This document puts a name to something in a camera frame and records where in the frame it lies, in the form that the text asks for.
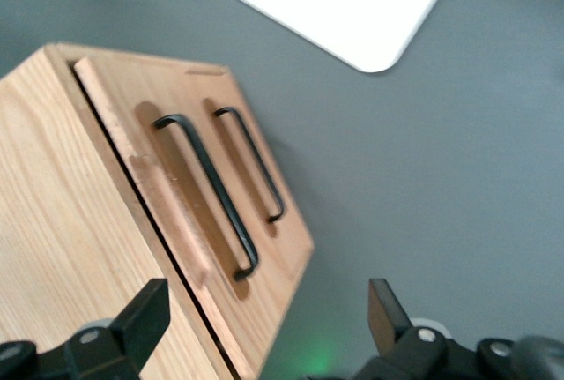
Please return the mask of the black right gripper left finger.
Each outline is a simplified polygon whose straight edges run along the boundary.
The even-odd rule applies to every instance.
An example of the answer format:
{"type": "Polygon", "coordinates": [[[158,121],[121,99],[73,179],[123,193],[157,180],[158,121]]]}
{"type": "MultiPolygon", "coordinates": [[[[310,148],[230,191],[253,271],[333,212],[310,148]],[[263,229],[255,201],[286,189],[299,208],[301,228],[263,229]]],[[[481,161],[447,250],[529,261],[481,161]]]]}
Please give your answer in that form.
{"type": "Polygon", "coordinates": [[[166,279],[151,279],[109,326],[123,354],[140,374],[171,321],[166,279]]]}

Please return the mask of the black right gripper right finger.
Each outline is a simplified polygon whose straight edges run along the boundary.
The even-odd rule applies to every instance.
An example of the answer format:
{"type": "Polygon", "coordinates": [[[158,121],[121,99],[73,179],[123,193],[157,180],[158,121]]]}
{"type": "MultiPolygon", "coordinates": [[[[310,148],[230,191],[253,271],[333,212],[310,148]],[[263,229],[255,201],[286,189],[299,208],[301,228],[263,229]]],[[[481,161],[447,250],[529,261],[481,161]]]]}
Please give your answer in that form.
{"type": "Polygon", "coordinates": [[[380,356],[388,354],[412,322],[386,279],[371,279],[367,290],[367,322],[380,356]]]}

